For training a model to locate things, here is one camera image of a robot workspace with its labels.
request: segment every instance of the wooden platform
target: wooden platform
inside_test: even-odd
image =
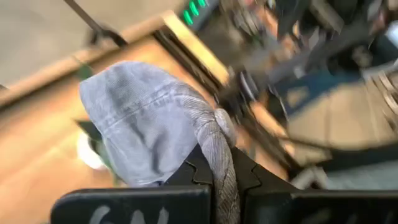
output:
[[[162,24],[167,24],[173,29],[180,40],[190,46],[190,50],[214,74],[218,74],[217,78],[222,83],[227,81],[224,66],[174,14],[168,13],[144,25],[156,29]],[[149,33],[148,29],[141,30],[140,37],[136,34],[138,30],[140,29],[135,27],[123,34],[131,42],[135,41],[123,50],[114,51],[114,47],[105,50],[84,50],[75,56],[79,60],[90,62],[95,72],[100,72],[121,60],[138,60],[157,65],[192,85],[215,106],[208,93],[153,37],[145,37]],[[75,189],[113,186],[108,172],[92,170],[77,158],[76,142],[80,129],[74,120],[87,118],[78,96],[79,80],[70,75],[77,68],[78,63],[68,58],[46,68],[42,73],[38,73],[36,78],[22,82],[16,86],[14,92],[9,93],[9,96],[0,97],[0,100],[3,100],[0,102],[0,105],[3,105],[0,112],[2,224],[46,222],[53,203],[63,194]],[[30,88],[29,82],[40,90],[31,93],[33,89],[27,89]],[[42,86],[48,82],[52,84],[43,88]],[[284,133],[261,105],[253,104],[252,108],[264,126]],[[284,170],[269,159],[244,130],[237,128],[238,147],[256,147],[256,162],[286,178]]]

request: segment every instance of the floor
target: floor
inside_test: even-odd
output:
[[[184,2],[77,0],[94,19],[114,30],[176,9]],[[62,0],[1,1],[0,29],[0,85],[6,87],[82,49],[89,31]]]

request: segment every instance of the denim cloth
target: denim cloth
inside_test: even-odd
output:
[[[230,148],[233,125],[191,86],[140,62],[121,62],[80,83],[80,98],[103,136],[115,173],[131,187],[159,185],[196,144],[213,171],[218,223],[239,223]]]

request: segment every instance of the green light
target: green light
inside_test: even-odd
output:
[[[194,2],[190,2],[190,3],[189,3],[189,8],[191,9],[191,12],[192,12],[192,14],[193,14],[194,16],[199,16],[198,9],[197,9],[197,7],[196,7],[196,5],[195,5]]]
[[[200,7],[206,7],[206,1],[205,0],[198,0],[198,4]]]
[[[193,24],[193,21],[192,21],[192,18],[191,18],[191,16],[189,15],[189,12],[187,11],[187,10],[184,10],[184,20],[185,20],[185,22],[188,24],[188,25],[192,25]]]

